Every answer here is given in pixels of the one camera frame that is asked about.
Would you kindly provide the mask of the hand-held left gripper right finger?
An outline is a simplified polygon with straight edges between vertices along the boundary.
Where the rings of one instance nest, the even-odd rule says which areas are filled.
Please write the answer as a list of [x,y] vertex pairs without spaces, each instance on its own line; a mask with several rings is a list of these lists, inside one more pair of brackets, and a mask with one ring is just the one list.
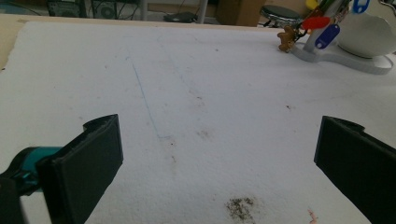
[[396,224],[396,148],[357,123],[324,116],[314,162],[372,224]]

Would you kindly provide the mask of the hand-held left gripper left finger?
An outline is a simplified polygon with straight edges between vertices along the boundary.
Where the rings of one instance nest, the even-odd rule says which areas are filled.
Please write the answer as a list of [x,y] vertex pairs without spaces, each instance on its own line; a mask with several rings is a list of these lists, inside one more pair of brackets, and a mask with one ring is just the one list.
[[84,224],[122,165],[119,117],[93,119],[63,147],[27,147],[10,164],[10,224],[27,224],[21,196],[44,193],[52,224]]

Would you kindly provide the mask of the white key holder stand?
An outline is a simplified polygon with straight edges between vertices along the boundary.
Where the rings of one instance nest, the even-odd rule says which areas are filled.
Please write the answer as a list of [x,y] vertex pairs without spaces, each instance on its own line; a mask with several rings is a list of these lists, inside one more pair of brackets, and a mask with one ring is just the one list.
[[337,37],[326,49],[315,49],[312,52],[304,49],[305,42],[296,43],[291,49],[291,53],[307,62],[339,63],[358,71],[376,75],[385,75],[395,66],[395,63],[389,57],[390,54],[373,58],[363,58],[342,49],[338,45]]

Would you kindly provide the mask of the olive cord keychain with bear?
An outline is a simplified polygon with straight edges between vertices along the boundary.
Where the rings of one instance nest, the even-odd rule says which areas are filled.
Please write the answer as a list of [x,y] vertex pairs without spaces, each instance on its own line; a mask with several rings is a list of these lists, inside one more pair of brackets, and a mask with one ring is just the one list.
[[289,25],[284,26],[283,31],[277,34],[277,37],[280,39],[280,45],[278,48],[281,51],[284,52],[290,52],[293,46],[304,36],[306,35],[311,35],[311,31],[305,31],[301,28],[301,21],[299,24],[297,24],[295,27],[291,27]]

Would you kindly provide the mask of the bunch of colourful key tags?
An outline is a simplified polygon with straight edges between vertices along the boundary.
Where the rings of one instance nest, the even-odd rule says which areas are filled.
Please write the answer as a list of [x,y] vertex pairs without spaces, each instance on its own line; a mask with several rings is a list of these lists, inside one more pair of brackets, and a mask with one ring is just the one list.
[[339,23],[349,10],[355,14],[365,12],[371,0],[321,0],[314,11],[303,20],[301,28],[311,31],[304,49],[312,52],[315,49],[326,49],[340,34]]

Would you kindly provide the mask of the white foam mat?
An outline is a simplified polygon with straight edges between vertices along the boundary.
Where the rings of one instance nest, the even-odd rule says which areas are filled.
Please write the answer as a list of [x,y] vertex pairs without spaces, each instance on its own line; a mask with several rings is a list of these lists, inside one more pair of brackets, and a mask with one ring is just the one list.
[[0,68],[0,172],[109,114],[124,160],[89,224],[369,224],[314,154],[323,116],[396,147],[396,70],[307,63],[261,29],[26,22]]

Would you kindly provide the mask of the small black computer tower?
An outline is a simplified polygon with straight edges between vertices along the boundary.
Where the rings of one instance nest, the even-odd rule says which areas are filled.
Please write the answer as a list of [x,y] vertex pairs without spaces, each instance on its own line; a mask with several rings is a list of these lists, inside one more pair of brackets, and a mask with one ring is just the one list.
[[115,0],[92,0],[92,15],[95,19],[113,20],[117,18]]

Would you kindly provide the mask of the black round stool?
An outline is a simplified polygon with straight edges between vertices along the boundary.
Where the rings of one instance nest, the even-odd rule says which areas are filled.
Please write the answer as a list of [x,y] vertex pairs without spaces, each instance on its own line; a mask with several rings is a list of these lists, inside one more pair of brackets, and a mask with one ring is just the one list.
[[284,27],[289,25],[295,27],[303,19],[292,9],[274,5],[265,5],[261,8],[261,15],[267,19],[264,27]]

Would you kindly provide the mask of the flat black device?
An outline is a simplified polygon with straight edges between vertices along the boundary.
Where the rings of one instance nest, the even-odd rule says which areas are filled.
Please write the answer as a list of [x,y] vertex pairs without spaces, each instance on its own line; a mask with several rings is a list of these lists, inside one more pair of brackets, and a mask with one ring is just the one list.
[[198,17],[191,12],[180,12],[163,16],[163,20],[167,22],[192,23],[197,21],[197,19]]

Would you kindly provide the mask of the cardboard box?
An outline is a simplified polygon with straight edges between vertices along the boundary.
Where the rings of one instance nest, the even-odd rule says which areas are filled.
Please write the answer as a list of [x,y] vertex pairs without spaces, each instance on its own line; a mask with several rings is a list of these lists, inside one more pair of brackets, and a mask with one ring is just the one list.
[[255,27],[266,0],[219,0],[216,19],[223,25]]

